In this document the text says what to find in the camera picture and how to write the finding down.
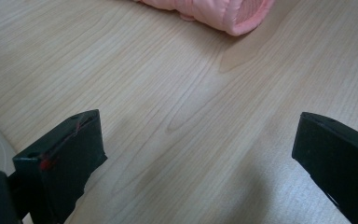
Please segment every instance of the pink cloth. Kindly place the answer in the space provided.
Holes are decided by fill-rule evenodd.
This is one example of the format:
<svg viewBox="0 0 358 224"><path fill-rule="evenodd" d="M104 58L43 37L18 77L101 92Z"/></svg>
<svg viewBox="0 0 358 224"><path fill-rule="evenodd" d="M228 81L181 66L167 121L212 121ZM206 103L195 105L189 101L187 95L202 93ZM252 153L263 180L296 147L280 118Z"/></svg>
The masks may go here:
<svg viewBox="0 0 358 224"><path fill-rule="evenodd" d="M274 0L141 0L149 6L178 10L184 20L197 20L230 35L252 31L266 17Z"/></svg>

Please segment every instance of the wooden surface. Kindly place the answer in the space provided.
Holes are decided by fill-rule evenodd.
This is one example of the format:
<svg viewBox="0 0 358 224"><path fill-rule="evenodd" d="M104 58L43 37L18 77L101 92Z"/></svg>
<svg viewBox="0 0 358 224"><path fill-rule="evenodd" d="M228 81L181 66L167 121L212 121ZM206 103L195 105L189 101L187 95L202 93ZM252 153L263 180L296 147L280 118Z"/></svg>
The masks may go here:
<svg viewBox="0 0 358 224"><path fill-rule="evenodd" d="M109 160L66 223L348 223L291 151L302 111L358 131L358 0L277 0L241 37L129 0L0 0L9 143L94 108Z"/></svg>

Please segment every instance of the wood grain pattern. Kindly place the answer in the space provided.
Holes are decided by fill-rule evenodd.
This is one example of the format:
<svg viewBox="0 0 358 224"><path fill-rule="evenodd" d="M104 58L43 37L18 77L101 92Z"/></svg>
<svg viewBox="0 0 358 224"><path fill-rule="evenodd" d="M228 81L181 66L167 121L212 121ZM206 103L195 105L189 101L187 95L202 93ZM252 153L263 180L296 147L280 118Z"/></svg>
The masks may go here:
<svg viewBox="0 0 358 224"><path fill-rule="evenodd" d="M126 0L0 0L0 131L101 110L67 223L348 223L291 159L302 111L358 130L358 0L279 0L231 37Z"/></svg>

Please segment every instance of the pink pouch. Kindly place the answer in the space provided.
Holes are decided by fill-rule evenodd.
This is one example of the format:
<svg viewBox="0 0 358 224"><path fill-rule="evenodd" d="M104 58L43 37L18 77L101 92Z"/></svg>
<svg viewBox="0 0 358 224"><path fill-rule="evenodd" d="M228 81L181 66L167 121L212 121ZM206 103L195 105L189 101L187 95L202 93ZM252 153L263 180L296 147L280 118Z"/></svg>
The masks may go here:
<svg viewBox="0 0 358 224"><path fill-rule="evenodd" d="M201 21L230 35L252 31L266 17L274 0L135 0L178 10L187 21Z"/></svg>

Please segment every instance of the pink rolled fabric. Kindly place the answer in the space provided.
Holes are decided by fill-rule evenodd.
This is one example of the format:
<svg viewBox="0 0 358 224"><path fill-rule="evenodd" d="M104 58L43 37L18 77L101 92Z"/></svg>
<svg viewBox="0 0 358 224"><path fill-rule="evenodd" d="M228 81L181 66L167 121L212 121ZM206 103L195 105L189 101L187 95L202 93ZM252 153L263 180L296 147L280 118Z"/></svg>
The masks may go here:
<svg viewBox="0 0 358 224"><path fill-rule="evenodd" d="M266 17L274 0L135 0L149 6L178 10L184 20L201 21L230 35L243 35Z"/></svg>

